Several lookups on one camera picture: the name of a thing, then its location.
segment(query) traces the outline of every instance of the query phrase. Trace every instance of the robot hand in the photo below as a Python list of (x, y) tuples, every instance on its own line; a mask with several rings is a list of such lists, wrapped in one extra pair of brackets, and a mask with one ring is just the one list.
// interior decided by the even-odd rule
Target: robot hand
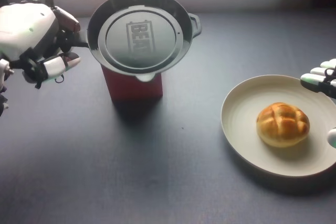
[[(0, 93), (12, 69), (22, 69), (27, 82), (36, 83), (63, 77), (63, 73), (80, 62), (70, 52), (79, 22), (68, 12), (54, 5), (53, 0), (39, 0), (0, 8)], [(8, 107), (0, 95), (0, 115)]]
[[(322, 62), (319, 68), (301, 76), (301, 85), (313, 92), (322, 92), (336, 99), (336, 59)], [(336, 128), (328, 133), (329, 144), (336, 148)]]

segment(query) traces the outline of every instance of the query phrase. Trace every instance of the logo on pan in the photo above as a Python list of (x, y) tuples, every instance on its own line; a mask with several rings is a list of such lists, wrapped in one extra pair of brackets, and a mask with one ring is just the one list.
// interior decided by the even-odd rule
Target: logo on pan
[(126, 24), (128, 48), (135, 55), (155, 52), (153, 25), (151, 21), (129, 22)]

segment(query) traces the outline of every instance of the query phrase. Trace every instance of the bread roll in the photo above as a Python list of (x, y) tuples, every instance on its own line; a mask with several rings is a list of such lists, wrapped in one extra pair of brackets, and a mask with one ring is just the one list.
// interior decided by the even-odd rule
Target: bread roll
[(290, 147), (309, 133), (309, 119), (297, 107), (277, 102), (263, 109), (257, 117), (260, 138), (273, 147)]

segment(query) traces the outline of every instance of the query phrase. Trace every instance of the red box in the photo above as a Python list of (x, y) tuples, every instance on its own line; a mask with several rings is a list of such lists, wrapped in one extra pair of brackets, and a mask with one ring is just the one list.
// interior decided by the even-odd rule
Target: red box
[(161, 74), (152, 81), (141, 82), (135, 76), (119, 74), (101, 66), (113, 101), (160, 98), (163, 95)]

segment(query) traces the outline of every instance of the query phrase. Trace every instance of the tabletop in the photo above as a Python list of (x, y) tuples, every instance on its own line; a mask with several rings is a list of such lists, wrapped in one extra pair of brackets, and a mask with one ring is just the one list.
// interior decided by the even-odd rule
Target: tabletop
[(199, 17), (201, 35), (162, 74), (155, 102), (113, 104), (87, 48), (73, 49), (82, 62), (62, 84), (36, 90), (20, 71), (7, 80), (1, 224), (335, 223), (333, 187), (298, 196), (253, 179), (220, 110), (248, 78), (298, 78), (335, 58), (336, 11)]

